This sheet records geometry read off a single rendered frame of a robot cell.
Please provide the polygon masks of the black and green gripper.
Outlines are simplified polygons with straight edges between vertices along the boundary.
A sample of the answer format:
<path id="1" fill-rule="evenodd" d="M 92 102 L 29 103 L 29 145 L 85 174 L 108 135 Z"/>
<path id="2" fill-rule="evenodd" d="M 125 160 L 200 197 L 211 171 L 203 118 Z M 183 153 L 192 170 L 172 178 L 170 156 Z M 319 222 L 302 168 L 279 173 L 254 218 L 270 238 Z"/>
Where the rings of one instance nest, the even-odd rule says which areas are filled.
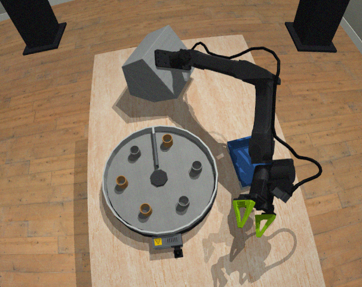
<path id="1" fill-rule="evenodd" d="M 255 180 L 259 180 L 259 179 L 255 179 Z M 255 215 L 256 237 L 261 237 L 262 234 L 265 232 L 265 230 L 270 226 L 270 224 L 276 218 L 276 213 L 274 213 L 273 204 L 271 204 L 269 201 L 267 201 L 266 199 L 264 199 L 262 196 L 258 195 L 257 193 L 252 194 L 255 180 L 251 182 L 249 194 L 240 194 L 238 199 L 233 199 L 232 204 L 234 207 L 238 228 L 243 228 L 243 226 L 246 223 L 246 220 L 249 217 L 253 208 L 255 208 L 256 210 L 264 211 L 264 213 L 261 213 L 261 215 Z M 251 199 L 251 198 L 253 198 L 253 199 Z M 241 207 L 246 208 L 242 221 L 240 218 L 240 208 Z M 260 222 L 263 219 L 267 219 L 267 222 L 260 232 Z"/>

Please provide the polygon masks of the bronze bushing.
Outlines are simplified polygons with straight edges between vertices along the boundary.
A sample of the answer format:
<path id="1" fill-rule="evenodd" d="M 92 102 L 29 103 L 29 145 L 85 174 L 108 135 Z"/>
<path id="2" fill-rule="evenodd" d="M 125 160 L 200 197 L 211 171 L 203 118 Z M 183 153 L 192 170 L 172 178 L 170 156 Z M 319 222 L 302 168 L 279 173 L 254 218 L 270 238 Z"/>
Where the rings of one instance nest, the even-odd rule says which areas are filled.
<path id="1" fill-rule="evenodd" d="M 141 211 L 141 213 L 142 213 L 144 216 L 149 216 L 149 215 L 151 215 L 151 214 L 152 214 L 152 208 L 150 207 L 149 212 L 143 213 L 142 210 L 143 210 L 144 207 L 150 207 L 150 205 L 147 204 L 147 203 L 141 204 L 141 206 L 140 206 L 140 211 Z"/>
<path id="2" fill-rule="evenodd" d="M 120 176 L 118 176 L 118 177 L 116 178 L 116 183 L 117 183 L 118 186 L 119 186 L 120 188 L 122 188 L 122 189 L 127 188 L 127 186 L 128 186 L 128 181 L 127 181 L 127 179 L 126 179 L 126 180 L 125 180 L 125 179 L 126 179 L 125 176 L 122 176 L 122 175 L 120 175 Z M 119 183 L 120 183 L 121 180 L 125 180 L 125 182 L 120 185 Z"/>
<path id="3" fill-rule="evenodd" d="M 167 139 L 170 139 L 171 141 L 169 142 L 165 142 L 165 140 Z M 163 141 L 163 144 L 165 147 L 171 147 L 173 145 L 173 138 L 170 134 L 165 134 L 163 137 L 162 137 L 162 141 Z"/>

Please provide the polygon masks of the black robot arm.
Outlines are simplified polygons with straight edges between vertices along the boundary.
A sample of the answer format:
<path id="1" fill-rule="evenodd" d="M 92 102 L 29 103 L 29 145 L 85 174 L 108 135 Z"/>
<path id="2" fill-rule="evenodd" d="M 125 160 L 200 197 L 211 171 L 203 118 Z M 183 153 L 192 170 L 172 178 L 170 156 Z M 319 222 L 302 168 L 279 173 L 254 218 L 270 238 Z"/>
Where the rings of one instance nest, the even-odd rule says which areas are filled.
<path id="1" fill-rule="evenodd" d="M 293 195 L 296 172 L 292 158 L 272 159 L 275 148 L 272 134 L 275 75 L 246 60 L 226 59 L 198 50 L 180 49 L 172 52 L 157 49 L 154 52 L 155 66 L 158 67 L 191 70 L 192 65 L 198 69 L 226 74 L 255 85 L 256 103 L 254 125 L 249 138 L 249 156 L 252 164 L 266 162 L 272 164 L 255 166 L 252 181 L 260 180 L 255 180 L 252 193 L 257 193 L 271 204 L 274 196 L 286 203 Z"/>

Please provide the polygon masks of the blue tray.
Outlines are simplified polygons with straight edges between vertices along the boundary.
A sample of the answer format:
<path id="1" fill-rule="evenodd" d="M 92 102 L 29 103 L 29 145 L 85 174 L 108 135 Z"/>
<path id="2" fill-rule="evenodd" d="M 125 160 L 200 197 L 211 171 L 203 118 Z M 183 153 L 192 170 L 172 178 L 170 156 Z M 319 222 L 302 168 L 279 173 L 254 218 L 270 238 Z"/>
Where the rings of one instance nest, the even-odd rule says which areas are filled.
<path id="1" fill-rule="evenodd" d="M 254 168 L 260 164 L 251 164 L 249 156 L 249 138 L 244 137 L 228 143 L 229 155 L 242 187 L 251 186 Z"/>

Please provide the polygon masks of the grey round turntable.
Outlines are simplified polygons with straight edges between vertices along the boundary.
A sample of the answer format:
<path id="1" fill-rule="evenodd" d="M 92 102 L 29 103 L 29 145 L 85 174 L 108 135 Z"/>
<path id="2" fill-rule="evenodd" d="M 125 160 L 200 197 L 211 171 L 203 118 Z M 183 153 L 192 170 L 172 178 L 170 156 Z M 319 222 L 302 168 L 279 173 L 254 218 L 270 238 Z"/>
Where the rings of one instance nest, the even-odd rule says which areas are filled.
<path id="1" fill-rule="evenodd" d="M 163 144 L 165 134 L 173 138 L 171 147 Z M 139 158 L 129 152 L 133 145 L 140 148 Z M 192 172 L 195 160 L 203 165 L 199 174 Z M 127 179 L 127 188 L 116 183 L 119 175 Z M 208 146 L 188 130 L 165 125 L 145 127 L 122 139 L 111 151 L 102 175 L 103 193 L 116 218 L 131 231 L 151 237 L 155 250 L 174 248 L 175 258 L 183 257 L 181 234 L 192 230 L 211 210 L 217 184 L 216 162 Z M 189 197 L 186 209 L 179 206 L 180 196 Z M 141 213 L 143 203 L 150 205 L 151 215 Z"/>

